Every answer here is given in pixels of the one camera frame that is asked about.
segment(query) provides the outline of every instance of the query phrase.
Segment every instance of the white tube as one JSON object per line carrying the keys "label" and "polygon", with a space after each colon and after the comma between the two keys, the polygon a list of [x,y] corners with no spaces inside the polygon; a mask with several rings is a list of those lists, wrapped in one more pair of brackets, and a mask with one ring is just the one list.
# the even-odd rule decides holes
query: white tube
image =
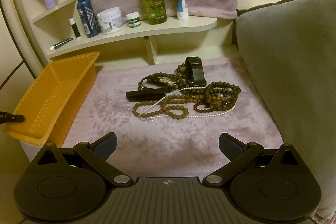
{"label": "white tube", "polygon": [[187,3],[185,3],[185,0],[178,0],[177,19],[186,20],[188,18],[189,18],[189,11],[188,11]]}

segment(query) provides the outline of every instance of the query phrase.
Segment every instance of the white lid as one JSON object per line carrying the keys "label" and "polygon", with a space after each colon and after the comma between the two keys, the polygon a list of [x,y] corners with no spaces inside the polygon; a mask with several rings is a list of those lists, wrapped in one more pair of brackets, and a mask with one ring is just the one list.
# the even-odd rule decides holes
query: white lid
{"label": "white lid", "polygon": [[127,20],[132,20],[132,19],[135,19],[137,17],[139,17],[138,12],[134,12],[134,13],[130,13],[130,14],[126,15]]}
{"label": "white lid", "polygon": [[70,24],[71,24],[71,25],[74,25],[74,24],[76,24],[76,22],[75,22],[74,18],[70,18],[70,19],[69,19],[69,21],[70,21]]}
{"label": "white lid", "polygon": [[108,17],[112,17],[115,15],[118,15],[120,12],[120,7],[113,7],[110,9],[107,9],[105,11],[102,11],[100,13],[97,14],[97,19],[105,19]]}
{"label": "white lid", "polygon": [[189,18],[189,11],[186,9],[185,12],[177,12],[178,20],[187,20]]}

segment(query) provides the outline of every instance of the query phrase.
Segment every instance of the orange plastic tray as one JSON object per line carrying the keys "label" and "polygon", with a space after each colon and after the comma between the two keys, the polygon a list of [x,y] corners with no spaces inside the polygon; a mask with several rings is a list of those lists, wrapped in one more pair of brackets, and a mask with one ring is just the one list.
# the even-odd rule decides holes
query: orange plastic tray
{"label": "orange plastic tray", "polygon": [[49,63],[14,110],[26,120],[8,123],[5,132],[34,145],[48,140],[61,147],[96,80],[98,56],[99,52],[92,52]]}

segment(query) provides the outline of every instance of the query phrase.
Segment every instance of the small green jar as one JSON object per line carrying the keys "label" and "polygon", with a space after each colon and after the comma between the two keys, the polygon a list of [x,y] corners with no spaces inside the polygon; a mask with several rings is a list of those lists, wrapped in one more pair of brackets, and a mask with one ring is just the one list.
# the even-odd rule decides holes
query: small green jar
{"label": "small green jar", "polygon": [[140,20],[139,20],[139,13],[135,12],[135,13],[130,13],[128,15],[126,15],[127,21],[128,21],[128,26],[130,28],[135,28],[137,26],[140,26]]}

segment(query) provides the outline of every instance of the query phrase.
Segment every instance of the ridged surface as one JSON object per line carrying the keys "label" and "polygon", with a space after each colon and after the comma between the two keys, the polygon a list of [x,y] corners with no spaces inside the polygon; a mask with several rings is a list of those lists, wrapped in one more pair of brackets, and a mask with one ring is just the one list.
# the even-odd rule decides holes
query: ridged surface
{"label": "ridged surface", "polygon": [[[25,220],[22,224],[34,223]],[[73,224],[261,224],[237,211],[224,192],[193,178],[139,178]],[[305,220],[301,224],[314,224]]]}
{"label": "ridged surface", "polygon": [[34,145],[43,145],[49,138],[61,147],[96,79],[98,56],[92,52],[48,64],[14,110],[25,116],[25,122],[8,123],[6,133]]}

